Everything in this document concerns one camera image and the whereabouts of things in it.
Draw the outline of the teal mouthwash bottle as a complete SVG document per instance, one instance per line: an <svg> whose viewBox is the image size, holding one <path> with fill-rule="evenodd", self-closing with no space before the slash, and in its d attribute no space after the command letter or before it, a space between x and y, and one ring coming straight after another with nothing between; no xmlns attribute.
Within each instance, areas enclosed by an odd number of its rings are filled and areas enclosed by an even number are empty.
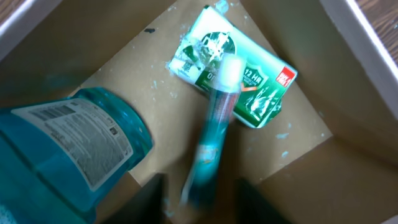
<svg viewBox="0 0 398 224"><path fill-rule="evenodd" d="M154 140L103 87L1 110L1 222L92 223L96 206Z"/></svg>

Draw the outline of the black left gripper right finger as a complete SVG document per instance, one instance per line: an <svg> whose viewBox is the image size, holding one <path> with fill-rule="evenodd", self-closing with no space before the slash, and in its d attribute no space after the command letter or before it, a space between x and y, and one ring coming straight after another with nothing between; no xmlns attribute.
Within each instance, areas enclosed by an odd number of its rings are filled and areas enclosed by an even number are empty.
<svg viewBox="0 0 398 224"><path fill-rule="evenodd" d="M237 179L235 184L236 223L291 224L246 179Z"/></svg>

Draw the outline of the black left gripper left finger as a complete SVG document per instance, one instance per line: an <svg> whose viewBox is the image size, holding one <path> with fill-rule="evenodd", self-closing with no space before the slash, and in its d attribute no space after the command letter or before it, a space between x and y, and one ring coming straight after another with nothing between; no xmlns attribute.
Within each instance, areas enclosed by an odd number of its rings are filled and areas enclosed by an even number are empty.
<svg viewBox="0 0 398 224"><path fill-rule="evenodd" d="M165 174L156 174L134 195L128 196L102 221L105 224L161 224L165 222L162 211Z"/></svg>

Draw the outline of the teal toothpaste tube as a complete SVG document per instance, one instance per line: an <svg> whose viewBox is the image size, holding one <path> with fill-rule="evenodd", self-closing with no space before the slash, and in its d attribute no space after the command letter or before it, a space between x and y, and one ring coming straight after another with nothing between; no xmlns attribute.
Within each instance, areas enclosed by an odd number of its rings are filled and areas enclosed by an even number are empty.
<svg viewBox="0 0 398 224"><path fill-rule="evenodd" d="M216 192L216 179L229 121L241 92L246 62L224 54L211 84L206 120L195 151L192 168L182 188L180 203L209 207Z"/></svg>

